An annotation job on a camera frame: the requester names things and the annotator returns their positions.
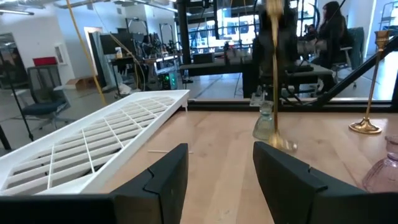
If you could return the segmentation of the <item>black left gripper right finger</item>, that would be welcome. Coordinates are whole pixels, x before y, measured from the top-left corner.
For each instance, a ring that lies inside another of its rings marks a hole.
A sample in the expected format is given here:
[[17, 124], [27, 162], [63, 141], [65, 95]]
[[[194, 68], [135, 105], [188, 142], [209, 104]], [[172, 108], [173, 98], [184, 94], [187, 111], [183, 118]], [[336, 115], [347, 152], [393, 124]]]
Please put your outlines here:
[[275, 224], [367, 224], [366, 192], [264, 142], [253, 145], [257, 179]]

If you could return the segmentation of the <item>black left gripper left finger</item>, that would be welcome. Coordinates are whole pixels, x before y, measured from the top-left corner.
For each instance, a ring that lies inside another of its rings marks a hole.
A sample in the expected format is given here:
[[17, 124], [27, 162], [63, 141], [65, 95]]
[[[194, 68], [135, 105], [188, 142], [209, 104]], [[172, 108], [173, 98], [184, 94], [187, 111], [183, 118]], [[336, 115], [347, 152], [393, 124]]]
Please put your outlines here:
[[181, 143], [111, 193], [110, 224], [180, 224], [188, 182], [188, 144]]

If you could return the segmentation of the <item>green glass candle holder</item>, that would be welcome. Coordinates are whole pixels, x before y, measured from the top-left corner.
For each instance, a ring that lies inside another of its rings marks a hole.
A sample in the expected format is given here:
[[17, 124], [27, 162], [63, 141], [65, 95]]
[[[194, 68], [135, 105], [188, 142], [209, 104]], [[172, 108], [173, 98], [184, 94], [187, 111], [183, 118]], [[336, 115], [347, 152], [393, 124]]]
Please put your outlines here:
[[274, 133], [273, 102], [263, 101], [259, 107], [258, 117], [252, 135], [261, 141], [268, 141]]

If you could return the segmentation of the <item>pink glass candle holder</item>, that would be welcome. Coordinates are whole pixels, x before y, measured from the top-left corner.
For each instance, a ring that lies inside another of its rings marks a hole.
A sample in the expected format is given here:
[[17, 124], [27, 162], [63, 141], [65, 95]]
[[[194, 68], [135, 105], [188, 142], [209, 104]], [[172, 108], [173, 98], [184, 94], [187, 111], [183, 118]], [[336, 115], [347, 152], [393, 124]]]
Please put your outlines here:
[[368, 192], [398, 192], [398, 136], [386, 136], [387, 157], [375, 163], [363, 179]]

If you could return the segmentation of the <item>medium gold candlestick holder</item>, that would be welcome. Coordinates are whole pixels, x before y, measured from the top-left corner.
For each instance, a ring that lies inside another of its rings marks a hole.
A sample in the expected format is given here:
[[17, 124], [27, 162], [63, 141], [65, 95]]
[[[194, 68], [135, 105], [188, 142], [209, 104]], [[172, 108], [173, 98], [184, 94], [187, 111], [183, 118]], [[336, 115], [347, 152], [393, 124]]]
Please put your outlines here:
[[373, 125], [371, 123], [369, 114], [370, 114], [371, 104], [372, 104], [372, 100], [373, 100], [374, 87], [376, 84], [377, 73], [378, 73], [378, 69], [379, 69], [379, 62], [381, 59], [381, 55], [384, 51], [384, 48], [389, 42], [390, 33], [391, 33], [391, 30], [375, 31], [376, 45], [377, 45], [376, 63], [375, 63], [374, 71], [373, 71], [373, 79], [372, 79], [372, 83], [371, 83], [371, 88], [369, 91], [368, 105], [367, 105], [366, 112], [365, 112], [363, 119], [360, 122], [351, 123], [349, 125], [350, 130], [352, 130], [354, 132], [361, 133], [361, 134], [380, 134], [382, 132], [382, 129], [379, 126]]

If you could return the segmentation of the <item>tall gold candlestick holder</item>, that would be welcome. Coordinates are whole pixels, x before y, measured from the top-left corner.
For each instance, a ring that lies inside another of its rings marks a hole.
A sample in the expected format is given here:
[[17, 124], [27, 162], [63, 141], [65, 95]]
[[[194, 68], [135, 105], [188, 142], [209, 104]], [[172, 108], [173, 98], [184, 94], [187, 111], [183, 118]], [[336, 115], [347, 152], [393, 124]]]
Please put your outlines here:
[[278, 47], [278, 33], [279, 33], [279, 19], [283, 14], [283, 4], [281, 0], [267, 0], [266, 11], [271, 20], [272, 27], [272, 42], [274, 52], [272, 55], [272, 68], [273, 68], [273, 102], [274, 102], [274, 133], [269, 138], [269, 144], [281, 151], [295, 152], [297, 144], [283, 138], [279, 134], [279, 120], [278, 120], [278, 107], [279, 107], [279, 70], [277, 64], [277, 47]]

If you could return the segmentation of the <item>computer with green light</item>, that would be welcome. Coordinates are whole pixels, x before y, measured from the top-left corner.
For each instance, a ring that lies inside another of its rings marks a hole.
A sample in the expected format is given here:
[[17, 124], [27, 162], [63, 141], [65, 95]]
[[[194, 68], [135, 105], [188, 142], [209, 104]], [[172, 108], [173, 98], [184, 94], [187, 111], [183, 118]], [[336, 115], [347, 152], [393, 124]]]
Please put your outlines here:
[[162, 59], [156, 62], [154, 66], [160, 90], [176, 90], [178, 88], [177, 59]]

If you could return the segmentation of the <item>black work table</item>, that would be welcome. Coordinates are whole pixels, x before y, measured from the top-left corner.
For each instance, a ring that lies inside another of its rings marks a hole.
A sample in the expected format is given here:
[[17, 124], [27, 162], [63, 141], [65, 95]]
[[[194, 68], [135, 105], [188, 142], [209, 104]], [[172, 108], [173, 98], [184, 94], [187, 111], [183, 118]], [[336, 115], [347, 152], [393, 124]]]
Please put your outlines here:
[[[302, 65], [291, 65], [286, 67], [286, 69], [287, 84], [295, 87], [301, 84], [317, 83], [318, 78], [333, 74], [333, 71], [330, 69], [307, 62], [304, 62]], [[243, 95], [245, 98], [250, 98], [259, 85], [259, 78], [256, 76], [259, 69], [253, 65], [251, 59], [243, 63], [240, 61], [231, 62], [230, 65], [225, 65], [223, 59], [216, 59], [211, 63], [183, 64], [180, 66], [180, 71], [182, 73], [187, 71], [190, 77], [242, 73]]]

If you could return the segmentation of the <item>cardboard box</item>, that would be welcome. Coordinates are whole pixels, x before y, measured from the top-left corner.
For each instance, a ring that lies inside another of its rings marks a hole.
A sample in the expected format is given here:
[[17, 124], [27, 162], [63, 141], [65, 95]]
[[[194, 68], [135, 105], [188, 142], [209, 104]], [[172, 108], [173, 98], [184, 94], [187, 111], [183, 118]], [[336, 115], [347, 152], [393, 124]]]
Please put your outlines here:
[[74, 78], [66, 82], [65, 88], [70, 90], [87, 90], [95, 88], [95, 81], [93, 77]]

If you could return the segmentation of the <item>dark mesh office chair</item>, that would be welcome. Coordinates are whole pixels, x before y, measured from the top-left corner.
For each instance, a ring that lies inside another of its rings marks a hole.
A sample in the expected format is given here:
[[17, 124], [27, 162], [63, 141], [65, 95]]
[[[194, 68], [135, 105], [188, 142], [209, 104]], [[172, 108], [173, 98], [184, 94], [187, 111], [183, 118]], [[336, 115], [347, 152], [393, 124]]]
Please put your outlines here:
[[41, 130], [51, 124], [57, 129], [59, 122], [66, 124], [75, 120], [61, 118], [60, 114], [70, 108], [70, 101], [61, 83], [56, 65], [42, 65], [27, 69], [28, 89], [18, 90], [12, 95], [22, 103], [23, 117], [35, 117], [40, 124], [34, 130]]

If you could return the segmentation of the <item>dark monitor screen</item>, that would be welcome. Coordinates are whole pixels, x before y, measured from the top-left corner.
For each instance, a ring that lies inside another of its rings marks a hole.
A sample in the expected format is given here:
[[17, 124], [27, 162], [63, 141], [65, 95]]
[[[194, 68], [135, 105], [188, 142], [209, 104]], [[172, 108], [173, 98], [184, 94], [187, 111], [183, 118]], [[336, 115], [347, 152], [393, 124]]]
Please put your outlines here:
[[[133, 37], [132, 34], [130, 33], [118, 33], [118, 34], [113, 34], [113, 36], [123, 45], [125, 48], [127, 48], [130, 52], [133, 54], [136, 53], [135, 47], [134, 47], [134, 42], [133, 42]], [[110, 34], [108, 35], [100, 35], [100, 41], [103, 49], [103, 53], [105, 55], [109, 54], [115, 54], [116, 47], [120, 47], [122, 49], [122, 53], [126, 54], [127, 51], [120, 46], [112, 37]]]

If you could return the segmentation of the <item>person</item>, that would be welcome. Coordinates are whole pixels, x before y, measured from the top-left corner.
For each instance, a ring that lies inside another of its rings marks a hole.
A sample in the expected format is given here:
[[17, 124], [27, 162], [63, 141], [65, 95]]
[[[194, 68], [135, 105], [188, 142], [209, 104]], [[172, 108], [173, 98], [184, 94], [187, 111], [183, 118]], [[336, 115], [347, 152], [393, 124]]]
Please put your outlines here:
[[323, 22], [317, 35], [317, 43], [319, 42], [326, 42], [326, 50], [321, 50], [312, 63], [327, 69], [331, 69], [336, 63], [342, 63], [346, 55], [341, 48], [351, 47], [353, 44], [337, 1], [330, 1], [323, 6]]

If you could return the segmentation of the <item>black support pillar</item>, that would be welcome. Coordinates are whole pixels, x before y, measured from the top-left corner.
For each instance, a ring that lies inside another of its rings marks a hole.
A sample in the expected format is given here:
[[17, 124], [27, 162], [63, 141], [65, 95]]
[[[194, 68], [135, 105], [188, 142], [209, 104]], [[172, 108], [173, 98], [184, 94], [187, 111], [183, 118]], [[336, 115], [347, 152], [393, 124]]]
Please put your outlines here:
[[187, 3], [189, 0], [177, 0], [178, 24], [180, 27], [180, 42], [182, 45], [183, 64], [191, 64], [190, 45], [187, 23]]

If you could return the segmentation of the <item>grey office chair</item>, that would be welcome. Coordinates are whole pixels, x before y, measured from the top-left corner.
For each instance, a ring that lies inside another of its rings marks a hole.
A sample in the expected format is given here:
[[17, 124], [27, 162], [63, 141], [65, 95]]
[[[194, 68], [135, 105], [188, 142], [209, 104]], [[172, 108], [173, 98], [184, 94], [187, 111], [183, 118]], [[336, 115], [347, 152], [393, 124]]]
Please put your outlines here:
[[331, 69], [334, 71], [335, 84], [343, 80], [339, 71], [348, 69], [356, 70], [363, 63], [364, 29], [362, 27], [347, 28], [339, 40], [339, 51], [331, 60]]

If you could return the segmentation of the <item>red box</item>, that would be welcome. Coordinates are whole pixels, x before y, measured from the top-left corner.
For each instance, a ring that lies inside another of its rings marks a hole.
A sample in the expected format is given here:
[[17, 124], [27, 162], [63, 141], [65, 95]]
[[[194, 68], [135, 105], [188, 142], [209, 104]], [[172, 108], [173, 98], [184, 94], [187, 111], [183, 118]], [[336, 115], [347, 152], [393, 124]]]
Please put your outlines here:
[[39, 58], [33, 58], [32, 60], [36, 67], [58, 64], [57, 59], [55, 57], [39, 57]]

